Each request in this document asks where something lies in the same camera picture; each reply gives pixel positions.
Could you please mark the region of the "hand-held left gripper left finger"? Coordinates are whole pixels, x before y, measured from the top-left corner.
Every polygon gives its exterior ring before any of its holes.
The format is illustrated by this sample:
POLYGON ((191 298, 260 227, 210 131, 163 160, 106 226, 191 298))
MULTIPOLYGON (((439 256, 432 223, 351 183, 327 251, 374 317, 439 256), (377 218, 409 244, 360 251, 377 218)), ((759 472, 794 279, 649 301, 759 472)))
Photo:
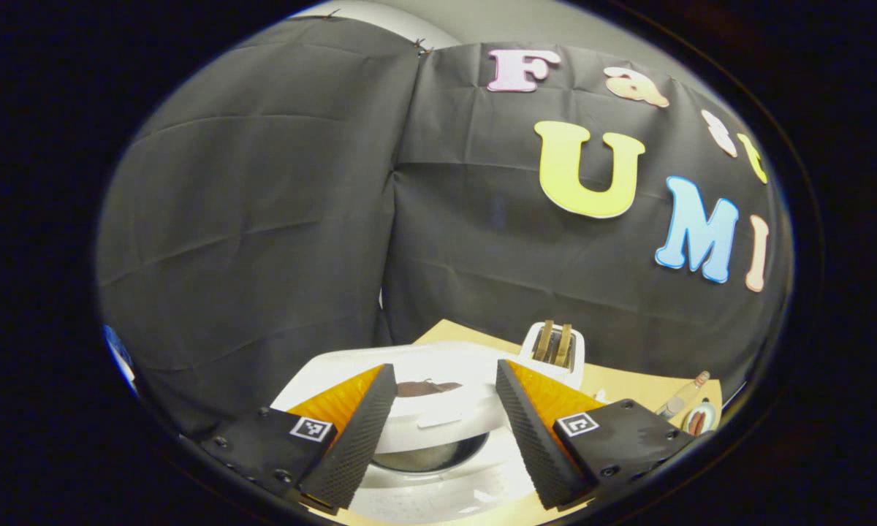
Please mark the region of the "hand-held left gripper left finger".
POLYGON ((334 515, 354 500, 396 392, 394 367, 381 364, 288 411, 221 424, 201 447, 279 498, 334 515))

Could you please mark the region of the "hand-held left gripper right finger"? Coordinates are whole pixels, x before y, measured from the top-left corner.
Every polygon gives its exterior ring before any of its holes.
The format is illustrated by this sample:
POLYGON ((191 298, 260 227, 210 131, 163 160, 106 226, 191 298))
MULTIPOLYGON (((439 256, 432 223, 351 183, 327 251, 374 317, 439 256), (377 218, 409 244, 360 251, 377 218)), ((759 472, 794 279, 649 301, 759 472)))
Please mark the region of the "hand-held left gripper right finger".
POLYGON ((570 387, 509 359, 496 369, 496 392, 546 509, 626 498, 706 432, 705 386, 672 416, 659 413, 686 378, 586 364, 582 386, 570 387))

